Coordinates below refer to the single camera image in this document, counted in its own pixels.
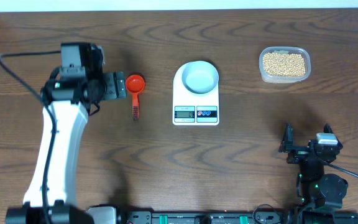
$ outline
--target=white scale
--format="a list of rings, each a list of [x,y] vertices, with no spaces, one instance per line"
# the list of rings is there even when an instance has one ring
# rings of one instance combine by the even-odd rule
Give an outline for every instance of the white scale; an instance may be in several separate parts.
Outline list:
[[[182,65],[173,78],[174,125],[219,124],[219,75],[208,62]]]

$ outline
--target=kitchen scale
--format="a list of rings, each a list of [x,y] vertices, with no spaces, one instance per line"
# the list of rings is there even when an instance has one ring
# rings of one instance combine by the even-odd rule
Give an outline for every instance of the kitchen scale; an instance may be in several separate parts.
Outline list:
[[[219,124],[219,75],[208,62],[182,65],[173,78],[172,123],[215,126]]]

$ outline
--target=container of beans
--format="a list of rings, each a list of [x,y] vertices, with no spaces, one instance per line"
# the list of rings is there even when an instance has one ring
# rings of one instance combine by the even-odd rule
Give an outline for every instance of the container of beans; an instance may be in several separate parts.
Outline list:
[[[310,56],[299,47],[268,47],[259,56],[259,69],[268,83],[300,82],[310,75]]]

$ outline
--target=wood grain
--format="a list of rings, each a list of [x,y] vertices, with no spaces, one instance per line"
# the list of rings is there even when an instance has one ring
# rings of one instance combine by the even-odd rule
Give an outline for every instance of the wood grain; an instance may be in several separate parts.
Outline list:
[[[344,149],[335,164],[358,173],[358,9],[165,12],[0,13],[0,53],[59,49],[61,42],[102,45],[105,70],[142,72],[139,122],[131,99],[104,102],[89,119],[80,147],[78,206],[99,203],[155,210],[289,208],[298,168],[277,152],[283,125],[298,144],[329,123]],[[304,82],[272,85],[258,57],[289,45],[311,55]],[[172,80],[180,65],[209,60],[219,70],[221,123],[171,122]],[[9,59],[39,89],[57,55]],[[42,135],[42,107],[0,69],[0,223],[22,203]],[[358,212],[358,180],[344,209]]]

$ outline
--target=scale control panel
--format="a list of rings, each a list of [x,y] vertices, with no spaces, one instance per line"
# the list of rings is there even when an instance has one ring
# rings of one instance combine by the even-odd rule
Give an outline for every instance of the scale control panel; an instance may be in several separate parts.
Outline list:
[[[176,123],[217,123],[217,106],[176,106]]]

